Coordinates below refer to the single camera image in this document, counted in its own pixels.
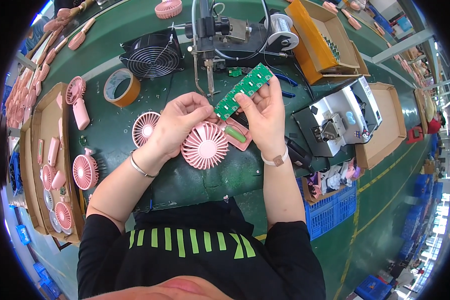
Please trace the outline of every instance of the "red shirt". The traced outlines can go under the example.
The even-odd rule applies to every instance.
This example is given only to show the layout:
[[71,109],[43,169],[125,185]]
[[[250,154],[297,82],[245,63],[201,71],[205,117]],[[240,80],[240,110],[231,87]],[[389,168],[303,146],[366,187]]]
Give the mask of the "red shirt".
[[441,126],[442,123],[433,118],[430,123],[428,123],[428,131],[426,133],[429,135],[436,134]]

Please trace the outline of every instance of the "bracelet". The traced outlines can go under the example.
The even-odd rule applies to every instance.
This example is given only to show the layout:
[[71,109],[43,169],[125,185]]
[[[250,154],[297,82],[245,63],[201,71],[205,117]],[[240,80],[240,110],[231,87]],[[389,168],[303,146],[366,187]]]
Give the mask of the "bracelet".
[[281,157],[280,156],[275,157],[273,159],[273,161],[266,160],[262,153],[260,153],[260,156],[261,156],[261,159],[263,160],[263,162],[266,165],[279,167],[279,166],[284,164],[284,160],[288,157],[288,147],[285,146],[285,154],[283,154]]
[[158,173],[160,173],[160,171],[157,173],[157,175],[152,176],[152,175],[150,175],[150,174],[145,173],[144,171],[142,171],[142,169],[140,169],[140,168],[138,167],[138,165],[135,163],[135,161],[133,161],[132,153],[133,153],[135,150],[130,151],[130,163],[132,164],[132,167],[134,167],[135,170],[137,170],[138,172],[140,172],[140,173],[141,173],[143,176],[145,176],[145,177],[149,177],[149,178],[155,178],[155,177],[157,177],[157,176],[158,176]]

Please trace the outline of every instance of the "solder wire spool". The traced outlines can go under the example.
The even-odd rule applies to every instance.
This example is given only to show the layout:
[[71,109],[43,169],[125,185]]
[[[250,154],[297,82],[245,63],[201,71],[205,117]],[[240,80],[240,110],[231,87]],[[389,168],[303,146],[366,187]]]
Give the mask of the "solder wire spool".
[[[272,34],[268,38],[267,44],[271,45],[279,36],[285,36],[288,38],[288,45],[282,48],[282,51],[294,49],[299,44],[299,37],[290,31],[290,27],[293,26],[293,21],[289,16],[276,13],[270,16],[271,20],[271,32]],[[268,27],[267,20],[264,22],[265,28]]]

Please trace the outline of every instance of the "hand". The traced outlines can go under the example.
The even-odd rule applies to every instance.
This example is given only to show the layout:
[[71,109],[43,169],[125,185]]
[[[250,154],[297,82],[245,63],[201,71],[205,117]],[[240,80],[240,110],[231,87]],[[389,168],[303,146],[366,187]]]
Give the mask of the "hand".
[[248,97],[237,93],[235,100],[245,112],[252,139],[267,160],[285,153],[285,106],[276,76]]
[[183,94],[165,106],[147,144],[155,143],[167,159],[174,158],[179,155],[180,145],[190,130],[204,120],[218,121],[207,98],[195,92]]

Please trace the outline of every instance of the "black t-shirt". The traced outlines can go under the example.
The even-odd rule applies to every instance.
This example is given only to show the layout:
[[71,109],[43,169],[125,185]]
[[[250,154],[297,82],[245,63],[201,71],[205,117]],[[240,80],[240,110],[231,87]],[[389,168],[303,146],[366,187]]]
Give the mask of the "black t-shirt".
[[239,218],[210,210],[168,218],[168,211],[179,209],[157,211],[156,219],[137,221],[125,234],[102,215],[88,216],[78,252],[78,298],[188,275],[235,300],[326,299],[304,222],[275,224],[264,245]]

